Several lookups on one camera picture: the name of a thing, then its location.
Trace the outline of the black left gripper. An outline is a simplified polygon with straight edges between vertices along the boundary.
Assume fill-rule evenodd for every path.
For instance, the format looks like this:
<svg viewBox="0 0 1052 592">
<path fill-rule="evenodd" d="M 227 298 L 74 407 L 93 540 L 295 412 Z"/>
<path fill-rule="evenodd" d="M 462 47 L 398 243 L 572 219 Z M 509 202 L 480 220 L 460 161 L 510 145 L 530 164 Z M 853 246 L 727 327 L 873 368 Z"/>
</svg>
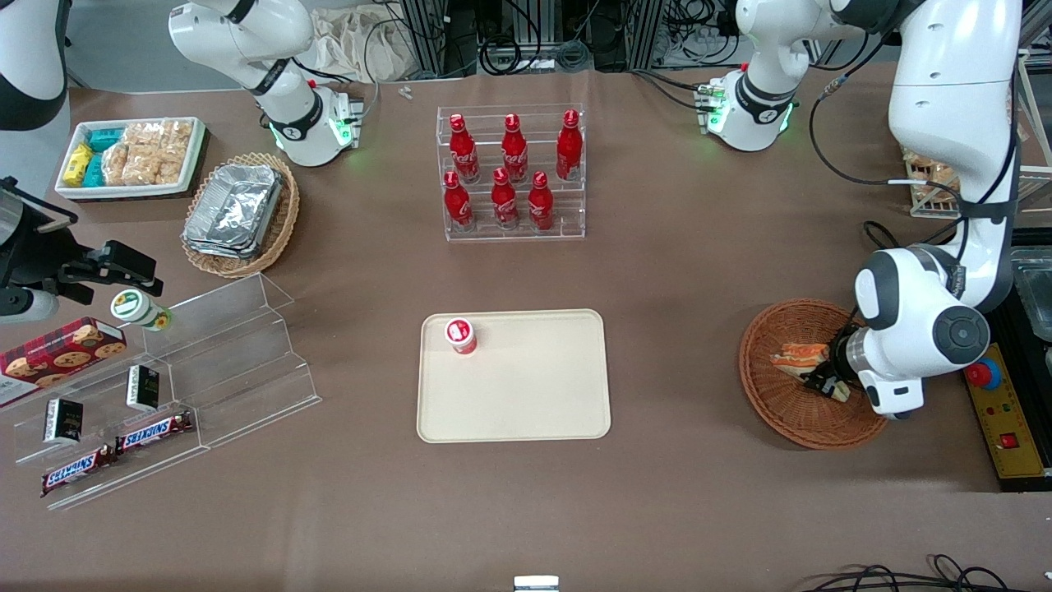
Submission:
<svg viewBox="0 0 1052 592">
<path fill-rule="evenodd" d="M 842 327 L 827 346 L 826 359 L 830 363 L 831 373 L 811 372 L 801 375 L 805 387 L 818 392 L 823 397 L 842 397 L 842 383 L 854 390 L 864 390 L 856 371 L 850 366 L 847 353 L 850 338 L 859 329 L 859 327 Z"/>
</svg>

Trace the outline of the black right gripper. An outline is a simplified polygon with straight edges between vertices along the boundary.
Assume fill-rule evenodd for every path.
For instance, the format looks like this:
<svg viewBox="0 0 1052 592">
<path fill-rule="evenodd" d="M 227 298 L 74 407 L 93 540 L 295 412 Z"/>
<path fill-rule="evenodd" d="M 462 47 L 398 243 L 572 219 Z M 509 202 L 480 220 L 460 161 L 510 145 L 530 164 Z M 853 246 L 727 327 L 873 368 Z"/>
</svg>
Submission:
<svg viewBox="0 0 1052 592">
<path fill-rule="evenodd" d="M 162 295 L 163 281 L 155 274 L 150 256 L 120 241 L 106 241 L 93 250 L 92 261 L 81 258 L 81 246 L 67 226 L 34 207 L 34 198 L 2 184 L 2 286 L 31 286 L 48 280 L 49 291 L 82 306 L 90 306 L 95 292 L 87 284 L 132 286 L 148 295 Z"/>
</svg>

